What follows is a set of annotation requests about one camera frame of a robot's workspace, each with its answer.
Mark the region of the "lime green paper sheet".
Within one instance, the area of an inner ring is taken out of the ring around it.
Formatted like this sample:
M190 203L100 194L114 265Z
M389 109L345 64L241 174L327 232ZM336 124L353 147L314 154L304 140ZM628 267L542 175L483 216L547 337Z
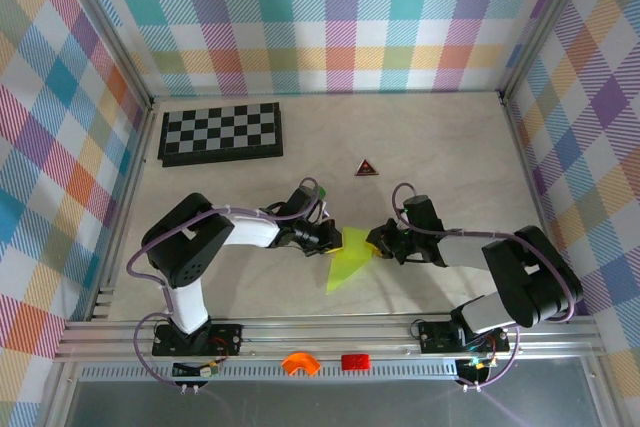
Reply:
M369 231L353 227L342 230L344 249L333 253L331 260L326 293L329 294L356 274L374 254L366 246Z

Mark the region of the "shiny metal sheet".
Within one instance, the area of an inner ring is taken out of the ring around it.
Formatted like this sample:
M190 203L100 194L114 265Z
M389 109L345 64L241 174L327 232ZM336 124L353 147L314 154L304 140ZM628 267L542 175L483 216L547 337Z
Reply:
M64 427L601 427L585 395L465 393L445 382L222 382L180 394L151 382L86 382Z

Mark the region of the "orange curved plastic piece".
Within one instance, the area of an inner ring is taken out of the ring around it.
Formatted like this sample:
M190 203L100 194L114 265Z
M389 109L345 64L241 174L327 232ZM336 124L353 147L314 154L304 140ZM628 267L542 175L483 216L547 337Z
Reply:
M288 376L295 376L299 372L307 376L315 376L320 371L321 364L309 353L294 352L281 362L281 367Z

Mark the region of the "small circuit board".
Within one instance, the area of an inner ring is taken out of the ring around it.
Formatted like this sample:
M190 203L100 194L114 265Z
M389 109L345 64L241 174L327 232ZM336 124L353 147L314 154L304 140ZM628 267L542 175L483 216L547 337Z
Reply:
M211 378L219 373L220 365L216 361L205 364L192 364L174 362L172 364L172 375L174 377L198 377Z
M497 360L495 358L480 358L471 357L467 359L459 359L456 361L456 368L459 375L468 372L475 371L490 371L493 367L497 366Z

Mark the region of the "black and grey chessboard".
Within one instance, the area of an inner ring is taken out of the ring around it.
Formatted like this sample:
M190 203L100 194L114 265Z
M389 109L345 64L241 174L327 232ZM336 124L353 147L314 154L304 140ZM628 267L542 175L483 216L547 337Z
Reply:
M283 155L281 110L277 102L163 114L158 148L163 167Z

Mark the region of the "aluminium mounting rail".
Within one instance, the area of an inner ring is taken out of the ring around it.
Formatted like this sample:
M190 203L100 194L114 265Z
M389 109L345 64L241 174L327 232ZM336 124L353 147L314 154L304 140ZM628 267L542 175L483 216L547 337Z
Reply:
M281 361L295 352L321 361L365 353L374 360L421 356L411 315L355 315L244 318L237 360ZM125 361L136 358L135 321L71 322L63 332L56 362ZM566 324L541 323L521 331L518 355L526 359L602 355L604 343L590 317Z

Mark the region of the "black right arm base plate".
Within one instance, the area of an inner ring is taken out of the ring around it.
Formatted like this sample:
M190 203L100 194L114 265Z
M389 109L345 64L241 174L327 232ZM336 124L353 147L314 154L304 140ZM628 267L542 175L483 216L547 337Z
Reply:
M509 352L507 334L501 328L473 333L453 320L417 323L417 339L422 354L436 353L501 353Z

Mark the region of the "aluminium side rail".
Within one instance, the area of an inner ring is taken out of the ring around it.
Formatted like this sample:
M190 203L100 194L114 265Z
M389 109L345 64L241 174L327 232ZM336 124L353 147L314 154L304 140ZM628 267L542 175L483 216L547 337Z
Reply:
M151 141L154 124L157 118L157 102L153 97L148 98L143 110L140 130L133 137L132 152L125 170L124 183L116 198L113 225L105 237L106 244L100 251L98 266L91 275L90 288L84 297L84 303L78 303L79 319L82 321L102 320L107 314L97 313L96 310L105 305L111 305L111 296L115 290L117 277L126 264L125 245L130 225L131 212L135 202L142 170L145 164L146 151Z
M547 234L547 223L546 223L546 220L544 219L543 210L537 195L537 190L536 190L533 177L531 175L531 172L529 171L529 164L528 164L528 159L526 157L525 147L519 136L517 123L514 120L513 114L510 110L509 99L502 91L497 92L497 97L500 102L501 109L503 111L505 120L509 128L509 132L512 136L512 140L516 148L516 153L518 155L519 162L523 170L529 195L531 197L531 200L533 202L533 206L536 212L538 224L541 230L545 234ZM547 270L550 272L552 277L556 280L561 291L564 293L565 298L567 299L567 308L563 311L563 313L559 314L556 317L548 318L548 321L552 323L568 322L573 317L574 311L575 311L575 301L571 296L571 291L569 290L569 286L567 285L565 279L562 277L561 273L556 269L553 263L546 256L544 256L541 252L536 252L535 255L547 267Z

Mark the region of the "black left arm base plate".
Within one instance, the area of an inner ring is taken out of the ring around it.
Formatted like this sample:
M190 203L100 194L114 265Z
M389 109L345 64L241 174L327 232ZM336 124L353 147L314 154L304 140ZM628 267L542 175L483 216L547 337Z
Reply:
M240 324L206 322L191 334L173 324L161 324L154 330L152 355L155 357L229 357L238 356L242 343Z

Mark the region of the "aluminium frame post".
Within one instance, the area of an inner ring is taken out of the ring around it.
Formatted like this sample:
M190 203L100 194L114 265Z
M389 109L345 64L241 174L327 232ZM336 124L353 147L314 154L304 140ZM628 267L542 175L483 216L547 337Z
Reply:
M152 110L153 97L135 67L132 57L126 50L123 41L118 35L100 0L79 0L79 3L84 8L86 16L95 28L98 36L105 42L107 50L112 55L115 64L120 69L136 99L147 110Z
M526 79L536 56L541 51L544 42L556 25L568 1L569 0L545 0L542 4L539 9L540 15L536 20L534 28L531 30L531 34L524 43L519 56L514 62L513 68L509 71L509 75L498 90L500 100L503 104L508 103L514 98L517 90Z

